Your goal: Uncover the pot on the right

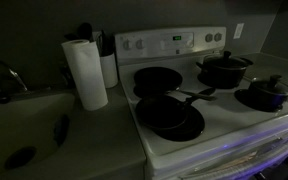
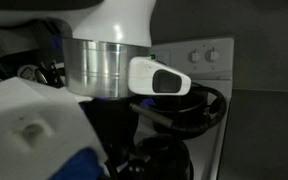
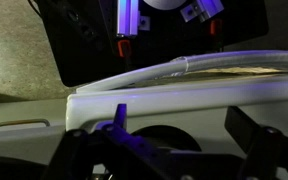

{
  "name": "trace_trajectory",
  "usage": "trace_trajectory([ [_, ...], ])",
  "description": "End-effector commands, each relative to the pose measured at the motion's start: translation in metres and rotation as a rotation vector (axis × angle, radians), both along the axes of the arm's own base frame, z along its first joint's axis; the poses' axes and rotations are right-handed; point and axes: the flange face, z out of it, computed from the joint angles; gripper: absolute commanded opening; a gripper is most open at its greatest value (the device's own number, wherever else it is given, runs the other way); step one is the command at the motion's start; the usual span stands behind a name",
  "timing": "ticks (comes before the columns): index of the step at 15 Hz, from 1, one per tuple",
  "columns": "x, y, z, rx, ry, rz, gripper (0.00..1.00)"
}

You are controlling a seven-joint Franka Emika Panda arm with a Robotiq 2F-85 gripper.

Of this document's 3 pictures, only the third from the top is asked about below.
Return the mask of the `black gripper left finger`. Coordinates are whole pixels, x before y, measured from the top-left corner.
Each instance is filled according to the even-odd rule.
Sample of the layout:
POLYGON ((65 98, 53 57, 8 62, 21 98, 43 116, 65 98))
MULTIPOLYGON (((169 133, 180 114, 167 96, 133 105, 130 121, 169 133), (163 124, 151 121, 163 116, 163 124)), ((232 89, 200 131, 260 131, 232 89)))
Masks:
POLYGON ((136 131, 134 134, 129 134, 126 126, 127 105, 118 104, 113 120, 97 123, 94 130, 102 132, 110 143, 130 150, 138 156, 171 150, 171 144, 166 139, 162 138, 161 135, 154 135, 155 130, 153 126, 147 127, 147 134, 144 133, 144 128, 136 131))

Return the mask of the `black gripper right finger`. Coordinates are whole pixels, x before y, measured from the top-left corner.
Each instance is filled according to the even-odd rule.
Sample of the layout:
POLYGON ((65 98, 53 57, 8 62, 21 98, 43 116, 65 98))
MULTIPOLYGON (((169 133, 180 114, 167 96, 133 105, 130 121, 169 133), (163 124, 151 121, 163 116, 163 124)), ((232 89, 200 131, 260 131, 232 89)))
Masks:
POLYGON ((225 129, 247 154, 242 174, 275 174, 278 167, 288 172, 288 137, 280 130, 259 125, 237 106, 229 106, 225 129))

